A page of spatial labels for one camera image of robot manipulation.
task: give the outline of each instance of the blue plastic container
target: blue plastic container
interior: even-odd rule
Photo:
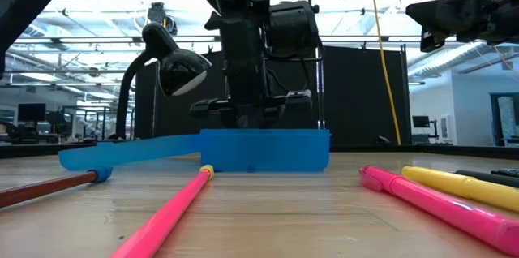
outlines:
[[[328,166],[330,132],[317,129],[207,129],[202,165],[225,172],[318,172]]]

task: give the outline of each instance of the computer monitor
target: computer monitor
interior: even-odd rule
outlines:
[[[19,122],[38,122],[46,119],[45,103],[18,104]]]
[[[414,126],[414,128],[431,127],[431,122],[429,121],[429,116],[413,116],[413,126]]]

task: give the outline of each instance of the wooden table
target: wooden table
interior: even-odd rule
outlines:
[[[320,174],[217,174],[158,256],[502,256],[406,202],[362,188],[358,168],[366,164],[396,172],[405,165],[519,167],[517,161],[431,154],[334,153]],[[198,168],[195,158],[126,165],[107,183],[0,209],[0,256],[107,257]],[[0,190],[65,174],[56,157],[0,160]]]

